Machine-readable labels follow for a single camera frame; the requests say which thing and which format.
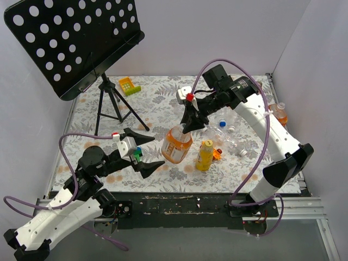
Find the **yellow juice bottle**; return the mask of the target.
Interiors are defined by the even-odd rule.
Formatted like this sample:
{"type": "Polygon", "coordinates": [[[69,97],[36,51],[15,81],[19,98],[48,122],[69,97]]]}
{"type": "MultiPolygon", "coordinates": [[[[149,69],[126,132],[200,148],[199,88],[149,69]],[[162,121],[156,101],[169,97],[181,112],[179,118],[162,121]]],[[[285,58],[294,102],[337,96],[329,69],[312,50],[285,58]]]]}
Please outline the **yellow juice bottle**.
{"type": "Polygon", "coordinates": [[[209,170],[212,161],[213,161],[213,141],[205,140],[202,142],[200,146],[200,150],[198,152],[198,156],[196,159],[196,168],[200,171],[209,170]]]}

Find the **clear bottle white cap lower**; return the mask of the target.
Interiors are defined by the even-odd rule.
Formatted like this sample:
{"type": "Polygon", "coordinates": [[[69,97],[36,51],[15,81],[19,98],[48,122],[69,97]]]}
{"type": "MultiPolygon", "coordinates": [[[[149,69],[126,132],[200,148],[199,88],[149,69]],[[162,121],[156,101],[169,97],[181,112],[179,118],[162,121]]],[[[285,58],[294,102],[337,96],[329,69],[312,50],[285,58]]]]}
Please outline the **clear bottle white cap lower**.
{"type": "Polygon", "coordinates": [[[244,157],[247,154],[247,150],[236,138],[219,128],[208,128],[207,136],[211,138],[213,143],[225,153],[229,152],[238,155],[239,157],[244,157]]]}

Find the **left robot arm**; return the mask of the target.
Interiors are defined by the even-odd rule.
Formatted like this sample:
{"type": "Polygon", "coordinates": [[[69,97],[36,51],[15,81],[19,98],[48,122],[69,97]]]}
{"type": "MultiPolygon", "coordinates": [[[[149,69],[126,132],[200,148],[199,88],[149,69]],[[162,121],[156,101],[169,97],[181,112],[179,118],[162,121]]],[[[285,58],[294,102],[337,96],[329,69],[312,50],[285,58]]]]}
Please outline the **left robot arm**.
{"type": "Polygon", "coordinates": [[[147,178],[164,162],[144,163],[135,154],[140,145],[155,140],[152,136],[125,128],[107,139],[116,143],[116,150],[106,154],[96,145],[85,149],[77,167],[71,169],[72,176],[48,205],[35,205],[38,212],[25,225],[4,233],[16,260],[45,260],[57,243],[90,220],[131,213],[132,203],[118,201],[100,179],[129,166],[147,178]]]}

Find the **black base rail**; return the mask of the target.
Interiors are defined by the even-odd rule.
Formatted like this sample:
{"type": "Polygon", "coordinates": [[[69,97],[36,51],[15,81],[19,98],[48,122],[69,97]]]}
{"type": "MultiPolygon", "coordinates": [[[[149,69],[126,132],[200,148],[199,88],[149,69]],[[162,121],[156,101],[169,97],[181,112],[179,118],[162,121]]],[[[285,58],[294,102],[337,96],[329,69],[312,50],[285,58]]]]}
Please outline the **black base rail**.
{"type": "Polygon", "coordinates": [[[280,215],[275,200],[250,210],[228,205],[226,193],[115,192],[116,205],[95,220],[115,228],[226,228],[242,230],[244,219],[262,225],[280,215]]]}

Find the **crushed orange label bottle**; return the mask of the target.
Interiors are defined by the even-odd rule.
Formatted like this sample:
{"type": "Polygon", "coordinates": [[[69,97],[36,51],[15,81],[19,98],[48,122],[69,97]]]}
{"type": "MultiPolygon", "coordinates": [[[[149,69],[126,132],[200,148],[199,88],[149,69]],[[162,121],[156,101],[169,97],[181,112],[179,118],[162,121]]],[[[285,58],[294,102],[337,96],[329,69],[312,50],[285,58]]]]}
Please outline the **crushed orange label bottle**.
{"type": "Polygon", "coordinates": [[[283,127],[287,125],[288,116],[285,111],[285,103],[280,102],[280,103],[270,104],[268,105],[268,109],[273,111],[273,115],[281,123],[283,127]]]}

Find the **clear bottle white cap right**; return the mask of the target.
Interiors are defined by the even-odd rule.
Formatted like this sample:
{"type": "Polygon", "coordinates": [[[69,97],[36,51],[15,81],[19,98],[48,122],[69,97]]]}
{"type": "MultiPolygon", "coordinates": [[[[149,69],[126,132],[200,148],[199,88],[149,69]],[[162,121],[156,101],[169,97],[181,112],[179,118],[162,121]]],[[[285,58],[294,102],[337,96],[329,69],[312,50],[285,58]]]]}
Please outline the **clear bottle white cap right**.
{"type": "Polygon", "coordinates": [[[228,127],[228,131],[229,132],[234,132],[235,131],[235,127],[233,125],[228,127]]]}

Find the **floral patterned table mat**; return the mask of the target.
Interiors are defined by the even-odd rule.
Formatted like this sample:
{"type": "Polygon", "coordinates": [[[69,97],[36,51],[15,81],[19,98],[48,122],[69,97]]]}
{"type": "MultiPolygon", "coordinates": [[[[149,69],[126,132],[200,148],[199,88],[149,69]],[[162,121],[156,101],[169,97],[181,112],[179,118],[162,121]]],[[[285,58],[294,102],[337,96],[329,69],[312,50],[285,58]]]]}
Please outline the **floral patterned table mat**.
{"type": "MultiPolygon", "coordinates": [[[[178,104],[178,88],[194,83],[193,76],[133,76],[135,85],[141,91],[126,97],[119,105],[123,122],[115,119],[115,110],[108,95],[101,96],[98,85],[78,96],[73,115],[70,118],[70,136],[65,141],[66,158],[61,158],[55,172],[52,190],[58,191],[70,178],[70,168],[77,165],[85,149],[96,145],[105,153],[116,149],[116,143],[107,137],[113,131],[131,128],[148,135],[155,140],[141,146],[142,160],[145,162],[163,159],[161,147],[168,131],[179,124],[184,107],[178,104]]],[[[113,192],[241,192],[251,191],[261,180],[262,169],[252,171],[263,143],[246,121],[237,114],[234,132],[219,126],[217,114],[209,118],[209,128],[219,128],[236,138],[247,150],[244,157],[222,152],[221,160],[213,160],[207,171],[196,168],[196,159],[203,141],[211,140],[206,133],[193,132],[193,143],[183,161],[179,164],[166,162],[156,169],[150,177],[143,179],[131,167],[112,173],[103,178],[104,186],[113,192]]]]}

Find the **clear bottle blue cap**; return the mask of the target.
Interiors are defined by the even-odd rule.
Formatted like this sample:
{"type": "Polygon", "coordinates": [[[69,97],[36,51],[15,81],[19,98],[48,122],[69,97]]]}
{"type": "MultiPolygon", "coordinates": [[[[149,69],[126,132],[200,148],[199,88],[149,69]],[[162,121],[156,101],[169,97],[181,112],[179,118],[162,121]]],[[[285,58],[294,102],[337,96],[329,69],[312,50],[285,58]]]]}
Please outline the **clear bottle blue cap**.
{"type": "Polygon", "coordinates": [[[236,126],[237,116],[236,116],[236,113],[230,107],[225,107],[220,112],[221,112],[221,115],[218,117],[218,120],[219,120],[219,126],[221,128],[236,126]]]}

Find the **green blue toy block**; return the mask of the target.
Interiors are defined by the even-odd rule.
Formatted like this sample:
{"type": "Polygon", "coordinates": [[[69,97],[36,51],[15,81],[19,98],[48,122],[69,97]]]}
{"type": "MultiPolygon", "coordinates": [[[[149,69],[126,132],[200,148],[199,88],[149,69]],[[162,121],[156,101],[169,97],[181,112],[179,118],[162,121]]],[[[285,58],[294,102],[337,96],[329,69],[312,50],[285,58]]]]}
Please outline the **green blue toy block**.
{"type": "Polygon", "coordinates": [[[137,161],[140,162],[142,158],[142,150],[141,147],[137,147],[136,150],[133,152],[133,158],[137,161]]]}

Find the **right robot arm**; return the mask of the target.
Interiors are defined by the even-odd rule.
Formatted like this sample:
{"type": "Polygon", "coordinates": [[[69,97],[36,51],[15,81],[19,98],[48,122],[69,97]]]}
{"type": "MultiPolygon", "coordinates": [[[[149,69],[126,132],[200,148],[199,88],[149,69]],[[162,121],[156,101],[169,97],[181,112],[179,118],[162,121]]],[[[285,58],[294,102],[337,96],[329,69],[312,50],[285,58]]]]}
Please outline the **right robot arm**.
{"type": "Polygon", "coordinates": [[[293,138],[268,110],[261,87],[248,73],[234,80],[223,66],[218,64],[202,74],[211,92],[204,98],[196,98],[194,90],[185,86],[177,90],[179,104],[185,106],[181,122],[183,132],[190,133],[208,125],[209,115],[229,107],[241,116],[264,143],[262,153],[269,152],[272,163],[263,169],[263,178],[238,203],[236,194],[228,200],[231,211],[258,216],[273,200],[276,192],[307,165],[314,153],[311,144],[302,144],[293,138]]]}

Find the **black perforated music stand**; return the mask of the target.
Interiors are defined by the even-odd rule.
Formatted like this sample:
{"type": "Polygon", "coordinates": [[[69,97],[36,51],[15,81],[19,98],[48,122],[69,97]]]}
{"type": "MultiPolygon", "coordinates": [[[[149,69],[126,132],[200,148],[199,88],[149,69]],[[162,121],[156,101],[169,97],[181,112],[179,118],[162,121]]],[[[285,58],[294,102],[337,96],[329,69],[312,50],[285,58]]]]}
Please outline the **black perforated music stand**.
{"type": "Polygon", "coordinates": [[[19,1],[4,22],[63,101],[98,78],[120,100],[106,70],[145,37],[134,1],[19,1]]]}

